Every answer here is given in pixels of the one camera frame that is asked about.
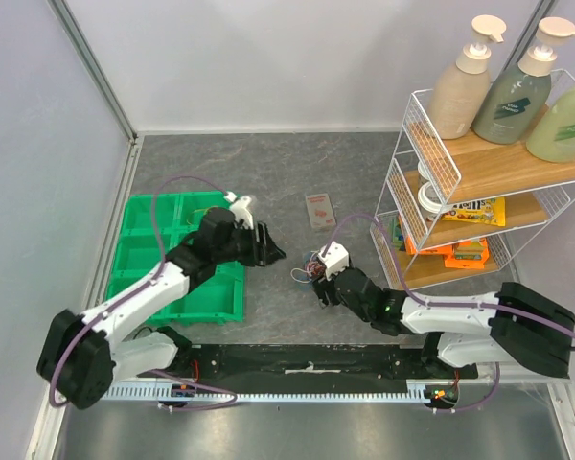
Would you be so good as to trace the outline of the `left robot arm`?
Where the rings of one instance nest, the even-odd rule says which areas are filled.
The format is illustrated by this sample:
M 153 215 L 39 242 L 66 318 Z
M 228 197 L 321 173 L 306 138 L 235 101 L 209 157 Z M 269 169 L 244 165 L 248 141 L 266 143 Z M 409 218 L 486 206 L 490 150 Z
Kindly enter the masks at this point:
M 128 335 L 170 303 L 213 278 L 219 265 L 266 267 L 286 256 L 267 226 L 245 208 L 214 207 L 153 270 L 104 303 L 81 313 L 63 310 L 52 320 L 37 373 L 50 385 L 52 407 L 84 410 L 118 381 L 163 370 L 180 377 L 191 366 L 190 342 L 170 327 L 143 338 Z

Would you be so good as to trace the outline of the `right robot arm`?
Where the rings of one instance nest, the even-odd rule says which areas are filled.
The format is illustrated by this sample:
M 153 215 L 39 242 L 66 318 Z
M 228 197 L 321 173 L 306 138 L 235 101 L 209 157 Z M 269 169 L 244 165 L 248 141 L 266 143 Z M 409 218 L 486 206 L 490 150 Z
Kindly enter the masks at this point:
M 431 377 L 485 362 L 568 376 L 574 313 L 520 283 L 479 296 L 418 296 L 381 288 L 348 266 L 313 276 L 312 287 L 323 305 L 342 305 L 382 334 L 424 334 L 419 361 Z

